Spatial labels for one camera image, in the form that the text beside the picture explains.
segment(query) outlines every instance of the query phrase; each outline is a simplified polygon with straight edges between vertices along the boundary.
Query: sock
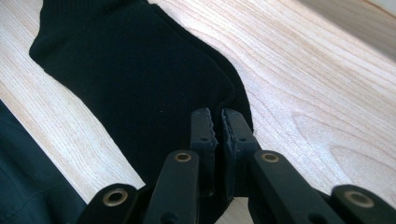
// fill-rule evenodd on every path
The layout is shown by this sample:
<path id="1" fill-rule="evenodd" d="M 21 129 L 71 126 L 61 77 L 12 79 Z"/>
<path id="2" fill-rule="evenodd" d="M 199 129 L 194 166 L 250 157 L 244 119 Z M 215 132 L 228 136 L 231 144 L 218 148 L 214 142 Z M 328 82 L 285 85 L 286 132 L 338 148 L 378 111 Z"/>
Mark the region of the sock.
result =
<path id="1" fill-rule="evenodd" d="M 222 108 L 252 128 L 227 59 L 145 1 L 44 0 L 30 55 L 84 102 L 149 184 L 167 154 L 186 149 L 192 111 L 210 109 L 219 140 Z M 201 206 L 201 223 L 222 214 L 219 200 Z"/>

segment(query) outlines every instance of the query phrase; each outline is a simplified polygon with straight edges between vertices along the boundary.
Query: metal grommet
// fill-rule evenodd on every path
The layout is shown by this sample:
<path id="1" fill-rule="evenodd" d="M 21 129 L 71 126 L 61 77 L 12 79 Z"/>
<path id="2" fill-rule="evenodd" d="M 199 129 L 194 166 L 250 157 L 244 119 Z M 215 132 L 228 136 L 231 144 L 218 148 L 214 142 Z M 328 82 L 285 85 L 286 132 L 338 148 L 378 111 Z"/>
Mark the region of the metal grommet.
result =
<path id="1" fill-rule="evenodd" d="M 103 196 L 103 203 L 113 207 L 122 204 L 127 198 L 128 192 L 125 189 L 113 189 Z"/>
<path id="2" fill-rule="evenodd" d="M 262 154 L 262 159 L 268 162 L 277 162 L 279 161 L 279 157 L 272 153 L 264 153 Z"/>
<path id="3" fill-rule="evenodd" d="M 363 208 L 371 208 L 374 207 L 374 201 L 367 197 L 366 195 L 357 192 L 355 190 L 349 190 L 344 193 L 344 196 L 351 203 L 363 207 Z"/>
<path id="4" fill-rule="evenodd" d="M 191 155 L 188 153 L 181 152 L 175 156 L 175 160 L 180 162 L 189 161 L 191 160 Z"/>

